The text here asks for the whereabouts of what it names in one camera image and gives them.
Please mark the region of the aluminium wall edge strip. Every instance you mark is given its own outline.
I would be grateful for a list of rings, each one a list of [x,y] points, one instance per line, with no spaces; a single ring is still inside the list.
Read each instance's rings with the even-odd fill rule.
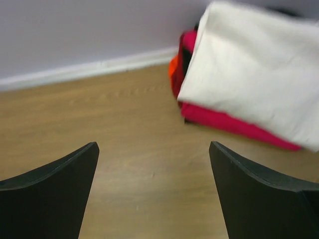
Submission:
[[[168,63],[177,47],[170,47],[116,59],[67,66],[42,72],[23,74],[0,80],[0,91],[7,92],[36,86],[74,81],[87,77],[107,75]]]

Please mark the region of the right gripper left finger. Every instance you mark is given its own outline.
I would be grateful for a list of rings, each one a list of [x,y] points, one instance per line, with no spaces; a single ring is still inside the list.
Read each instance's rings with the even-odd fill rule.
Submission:
[[[77,239],[99,157],[91,142],[0,182],[2,239]]]

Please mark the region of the pink folded t shirt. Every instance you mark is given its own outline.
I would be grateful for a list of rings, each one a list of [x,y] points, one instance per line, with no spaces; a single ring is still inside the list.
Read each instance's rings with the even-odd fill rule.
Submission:
[[[185,78],[182,72],[182,47],[185,47],[191,53],[193,53],[196,36],[196,30],[184,32],[180,36],[179,49],[177,54],[178,66],[175,72],[174,85],[172,89],[172,93],[175,97],[178,96]],[[253,124],[249,124],[239,119],[235,119],[225,113],[216,112],[181,101],[178,102],[178,105],[181,108],[181,115],[184,117],[185,122],[201,124],[204,126],[209,126],[233,134],[246,136],[248,138],[265,142],[291,151],[298,151],[301,149],[301,147],[298,145],[284,141],[272,135],[271,133],[261,128],[258,128]]]

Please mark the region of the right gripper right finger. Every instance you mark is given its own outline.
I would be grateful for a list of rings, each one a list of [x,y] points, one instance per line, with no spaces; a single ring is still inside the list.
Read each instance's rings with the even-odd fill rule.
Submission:
[[[211,168],[230,239],[317,239],[318,183],[249,160],[219,142]]]

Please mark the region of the white t shirt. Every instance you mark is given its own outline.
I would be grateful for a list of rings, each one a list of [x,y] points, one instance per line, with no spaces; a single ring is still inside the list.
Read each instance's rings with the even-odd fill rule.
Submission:
[[[211,2],[178,99],[318,151],[318,21],[238,2]]]

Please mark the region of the black folded t shirt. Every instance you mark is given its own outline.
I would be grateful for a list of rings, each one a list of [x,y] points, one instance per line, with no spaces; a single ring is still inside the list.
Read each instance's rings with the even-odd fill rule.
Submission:
[[[181,54],[182,54],[182,72],[183,72],[183,76],[185,77],[187,74],[187,70],[192,58],[192,53],[186,49],[185,47],[182,47],[181,50]]]

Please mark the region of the orange folded t shirt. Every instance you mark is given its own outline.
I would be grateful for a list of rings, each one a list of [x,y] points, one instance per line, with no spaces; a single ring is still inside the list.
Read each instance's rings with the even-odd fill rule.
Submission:
[[[174,85],[174,79],[175,79],[175,72],[178,66],[178,55],[175,55],[172,60],[169,63],[168,66],[168,76],[170,79],[170,87],[171,89],[173,89],[173,85]]]

